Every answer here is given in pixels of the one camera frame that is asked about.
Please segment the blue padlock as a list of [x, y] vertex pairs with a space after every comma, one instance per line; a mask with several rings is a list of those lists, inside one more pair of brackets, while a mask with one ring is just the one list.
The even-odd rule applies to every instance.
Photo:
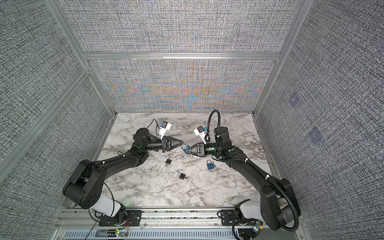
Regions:
[[215, 168], [215, 165], [211, 160], [207, 160], [207, 168], [208, 170], [213, 170]]
[[190, 154], [190, 153], [189, 153], [189, 149], [190, 149], [190, 146], [189, 146], [189, 145], [185, 145], [185, 146], [183, 146], [182, 149], [183, 149], [183, 152], [186, 153], [187, 155]]

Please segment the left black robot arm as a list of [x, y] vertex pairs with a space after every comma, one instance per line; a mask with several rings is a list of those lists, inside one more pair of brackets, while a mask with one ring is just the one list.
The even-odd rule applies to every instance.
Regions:
[[149, 151], [164, 153], [184, 143], [173, 137], [158, 138], [146, 128], [138, 129], [133, 139], [132, 147], [125, 153], [101, 161], [81, 161], [63, 187], [63, 195], [83, 209], [93, 209], [108, 217], [115, 217], [123, 205], [115, 198], [102, 194], [105, 180], [126, 169], [142, 165], [149, 157]]

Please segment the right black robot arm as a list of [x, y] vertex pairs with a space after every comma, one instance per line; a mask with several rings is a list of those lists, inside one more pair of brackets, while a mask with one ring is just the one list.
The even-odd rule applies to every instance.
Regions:
[[232, 144], [227, 127], [214, 129], [214, 143], [197, 143], [185, 148], [185, 152], [197, 157], [214, 156], [218, 162], [227, 164], [239, 172], [258, 191], [260, 212], [264, 222], [274, 231], [284, 229], [295, 232], [299, 228], [301, 210], [292, 184], [287, 179], [278, 179], [255, 163]]

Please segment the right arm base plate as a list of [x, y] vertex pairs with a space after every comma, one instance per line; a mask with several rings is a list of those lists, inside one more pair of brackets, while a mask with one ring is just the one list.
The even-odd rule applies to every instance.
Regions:
[[217, 212], [223, 226], [260, 226], [263, 221], [259, 219], [246, 219], [242, 213], [237, 210], [222, 209]]

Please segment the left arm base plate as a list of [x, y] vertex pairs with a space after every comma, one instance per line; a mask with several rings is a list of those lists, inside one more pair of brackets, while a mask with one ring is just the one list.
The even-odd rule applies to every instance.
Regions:
[[114, 217], [102, 216], [100, 227], [138, 227], [142, 218], [141, 210], [121, 210]]

